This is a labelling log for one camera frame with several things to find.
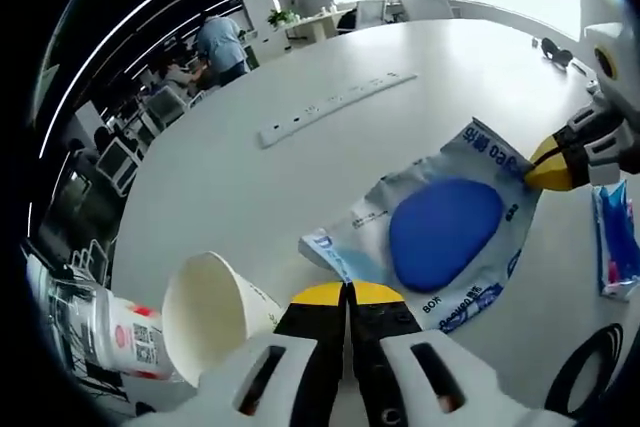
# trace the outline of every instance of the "white table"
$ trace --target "white table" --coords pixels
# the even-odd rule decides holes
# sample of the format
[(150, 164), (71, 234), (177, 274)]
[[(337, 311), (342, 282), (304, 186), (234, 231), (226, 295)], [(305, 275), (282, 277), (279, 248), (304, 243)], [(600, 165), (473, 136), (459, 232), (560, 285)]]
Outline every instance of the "white table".
[[(391, 70), (419, 77), (258, 147), (271, 121)], [(338, 218), (383, 174), (436, 152), (474, 115), (532, 154), (589, 101), (585, 84), (528, 35), (479, 20), (387, 25), (293, 52), (215, 92), (153, 143), (122, 219), (113, 290), (160, 308), (172, 273), (213, 250), (286, 305), (334, 279), (297, 253), (300, 235)], [(640, 177), (629, 192), (640, 199)], [(568, 356), (609, 322), (625, 327), (626, 357), (640, 296), (626, 305), (599, 297), (594, 252), (590, 189), (543, 194), (506, 290), (452, 334), (527, 405), (543, 404)], [(127, 388), (160, 408), (193, 393), (137, 379)], [(337, 415), (366, 425), (355, 390), (344, 384)]]
[(323, 40), (327, 40), (327, 38), (334, 37), (337, 33), (336, 26), (334, 23), (334, 17), (340, 17), (349, 12), (348, 10), (341, 10), (338, 12), (328, 12), (326, 14), (319, 14), (313, 17), (307, 17), (306, 19), (301, 19), (299, 22), (294, 22), (291, 24), (285, 24), (282, 27), (278, 27), (278, 31), (280, 30), (292, 30), (298, 27), (303, 27), (308, 25), (311, 27), (311, 32), (313, 34), (313, 38), (311, 39), (314, 43), (321, 42)]

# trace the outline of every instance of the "ceiling light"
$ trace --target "ceiling light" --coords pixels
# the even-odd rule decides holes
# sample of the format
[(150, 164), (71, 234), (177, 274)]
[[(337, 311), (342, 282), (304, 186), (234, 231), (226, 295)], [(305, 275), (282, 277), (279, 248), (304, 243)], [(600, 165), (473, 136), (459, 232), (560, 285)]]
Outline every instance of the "ceiling light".
[(238, 10), (241, 9), (242, 5), (236, 5), (235, 7), (231, 7), (229, 10), (227, 10), (226, 12), (223, 12), (222, 14), (220, 14), (220, 17), (224, 17), (227, 14), (230, 14), (231, 12), (233, 12), (234, 10)]
[(169, 10), (171, 7), (173, 7), (174, 5), (176, 5), (178, 2), (182, 2), (183, 0), (174, 0), (173, 2), (165, 5), (162, 9), (160, 9), (158, 12), (156, 12), (154, 15), (152, 15), (151, 17), (149, 17), (147, 19), (147, 21), (144, 24), (141, 24), (140, 27), (138, 27), (136, 29), (136, 34), (138, 32), (140, 32), (147, 24), (149, 24), (149, 22), (151, 22), (153, 19), (155, 19), (156, 17), (158, 17), (159, 15), (162, 15), (163, 12)]
[(198, 30), (200, 27), (196, 27), (195, 29), (190, 30), (189, 32), (187, 32), (186, 34), (184, 34), (182, 36), (183, 39), (186, 39), (187, 37), (189, 37), (191, 34), (193, 34), (196, 30)]
[(58, 179), (56, 180), (55, 185), (53, 186), (53, 192), (51, 193), (51, 203), (53, 204), (53, 199), (56, 197), (56, 192), (58, 191), (58, 184), (60, 183), (60, 179), (62, 178), (62, 174), (64, 172), (65, 167), (67, 166), (67, 161), (69, 160), (69, 156), (71, 152), (67, 152), (67, 156), (64, 158), (64, 162), (62, 163), (62, 168), (60, 169), (60, 173), (58, 174)]
[(222, 2), (218, 2), (215, 5), (212, 5), (211, 7), (209, 7), (208, 9), (204, 9), (205, 12), (209, 12), (210, 10), (215, 9), (216, 7), (218, 7), (219, 5), (225, 4), (227, 2), (229, 2), (230, 0), (223, 0)]
[(91, 61), (95, 58), (95, 56), (98, 54), (100, 49), (102, 49), (102, 47), (109, 41), (109, 39), (111, 39), (111, 37), (113, 37), (116, 34), (116, 32), (118, 32), (122, 28), (122, 26), (124, 24), (129, 22), (129, 20), (131, 20), (138, 12), (140, 12), (143, 8), (145, 8), (147, 5), (149, 5), (153, 1), (154, 0), (145, 0), (140, 5), (138, 5), (135, 9), (133, 9), (131, 12), (129, 12), (129, 14), (127, 14), (127, 16), (124, 19), (122, 19), (120, 22), (118, 22), (118, 24), (111, 30), (111, 32), (109, 32), (105, 36), (105, 38), (100, 41), (98, 46), (93, 50), (93, 52), (91, 52), (91, 54), (89, 55), (87, 60), (85, 60), (84, 63), (80, 66), (80, 69), (78, 70), (76, 75), (73, 77), (73, 79), (71, 79), (71, 82), (69, 83), (69, 87), (67, 87), (67, 90), (62, 95), (62, 98), (60, 99), (60, 102), (58, 103), (58, 107), (56, 108), (56, 111), (54, 112), (53, 117), (51, 118), (51, 123), (49, 124), (49, 127), (47, 128), (47, 133), (44, 136), (44, 140), (42, 141), (42, 147), (40, 148), (40, 154), (38, 156), (40, 159), (44, 156), (44, 151), (45, 151), (45, 149), (47, 147), (47, 143), (49, 142), (49, 137), (51, 136), (51, 131), (53, 130), (53, 126), (56, 123), (56, 119), (58, 118), (58, 115), (60, 115), (60, 111), (62, 110), (62, 106), (64, 105), (65, 101), (69, 97), (69, 94), (71, 93), (71, 90), (73, 89), (73, 87), (78, 82), (78, 79), (80, 79), (80, 76), (87, 69), (89, 63), (91, 63)]
[(143, 67), (142, 67), (142, 68), (141, 68), (137, 73), (135, 73), (135, 74), (133, 75), (133, 77), (131, 77), (131, 80), (135, 79), (135, 78), (136, 78), (137, 76), (139, 76), (142, 72), (144, 72), (144, 71), (145, 71), (145, 69), (146, 69), (147, 67), (149, 67), (149, 64), (144, 64), (144, 66), (143, 66)]
[(31, 209), (33, 208), (33, 202), (29, 202), (29, 217), (27, 217), (27, 237), (31, 236)]
[(151, 52), (153, 49), (155, 49), (158, 45), (160, 45), (162, 42), (164, 42), (165, 40), (167, 40), (169, 37), (171, 37), (173, 34), (175, 34), (178, 30), (180, 30), (182, 27), (184, 27), (185, 25), (187, 25), (189, 22), (191, 22), (192, 20), (197, 19), (198, 17), (200, 17), (200, 14), (196, 14), (193, 17), (185, 20), (183, 23), (181, 23), (178, 27), (176, 27), (175, 29), (173, 29), (171, 32), (169, 32), (168, 34), (166, 34), (164, 37), (162, 37), (160, 40), (158, 40), (155, 44), (153, 44), (151, 47), (149, 47), (147, 50), (144, 51), (144, 53), (138, 57), (136, 60), (134, 60), (131, 65), (129, 65), (129, 67), (127, 67), (126, 69), (124, 69), (124, 73), (126, 74), (127, 72), (129, 72), (134, 65), (136, 65), (140, 59), (142, 59), (145, 55), (147, 55), (149, 52)]
[(129, 41), (129, 39), (130, 39), (131, 37), (133, 37), (133, 35), (128, 35), (128, 36), (127, 36), (127, 38), (126, 38), (126, 39), (124, 39), (124, 40), (122, 41), (122, 43), (121, 43), (118, 47), (116, 47), (115, 49), (113, 49), (113, 51), (109, 54), (109, 57), (107, 57), (107, 59), (102, 63), (102, 65), (96, 69), (95, 73), (93, 74), (93, 75), (94, 75), (94, 77), (98, 74), (98, 72), (100, 72), (100, 71), (102, 70), (102, 68), (103, 68), (105, 65), (107, 65), (107, 64), (109, 63), (109, 61), (111, 60), (111, 58), (112, 58), (114, 55), (116, 55), (116, 52), (117, 52), (118, 50), (120, 50), (120, 47), (122, 47), (124, 44), (126, 44), (126, 43)]

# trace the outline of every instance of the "barcode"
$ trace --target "barcode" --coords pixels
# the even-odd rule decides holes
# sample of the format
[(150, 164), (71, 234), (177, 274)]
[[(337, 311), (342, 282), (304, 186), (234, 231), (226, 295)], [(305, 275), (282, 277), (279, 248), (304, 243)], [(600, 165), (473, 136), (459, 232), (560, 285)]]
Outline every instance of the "barcode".
[(133, 324), (133, 337), (136, 342), (149, 343), (149, 329), (143, 325)]
[(138, 362), (153, 364), (153, 350), (150, 347), (136, 344), (136, 359), (138, 360)]

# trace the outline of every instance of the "power strip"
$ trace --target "power strip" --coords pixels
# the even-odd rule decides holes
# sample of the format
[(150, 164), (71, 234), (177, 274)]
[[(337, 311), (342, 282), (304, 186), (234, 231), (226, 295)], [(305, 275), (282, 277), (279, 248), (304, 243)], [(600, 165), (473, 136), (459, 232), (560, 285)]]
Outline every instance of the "power strip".
[(327, 99), (320, 100), (298, 114), (291, 115), (288, 119), (280, 122), (273, 122), (258, 132), (260, 145), (263, 149), (271, 147), (292, 135), (294, 132), (314, 123), (316, 120), (325, 117), (336, 110), (347, 105), (358, 102), (362, 99), (370, 97), (378, 92), (389, 89), (396, 85), (415, 79), (416, 74), (398, 74), (389, 72), (383, 77), (377, 77), (369, 82), (351, 87), (346, 92), (333, 95)]

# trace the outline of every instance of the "white paper cup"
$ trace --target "white paper cup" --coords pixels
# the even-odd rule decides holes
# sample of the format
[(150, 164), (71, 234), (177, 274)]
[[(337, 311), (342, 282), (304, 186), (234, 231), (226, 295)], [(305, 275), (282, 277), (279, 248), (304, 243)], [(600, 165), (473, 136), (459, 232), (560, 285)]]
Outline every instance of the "white paper cup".
[(242, 278), (218, 254), (186, 261), (171, 281), (162, 304), (167, 353), (194, 387), (200, 374), (254, 334), (272, 331), (282, 308)]

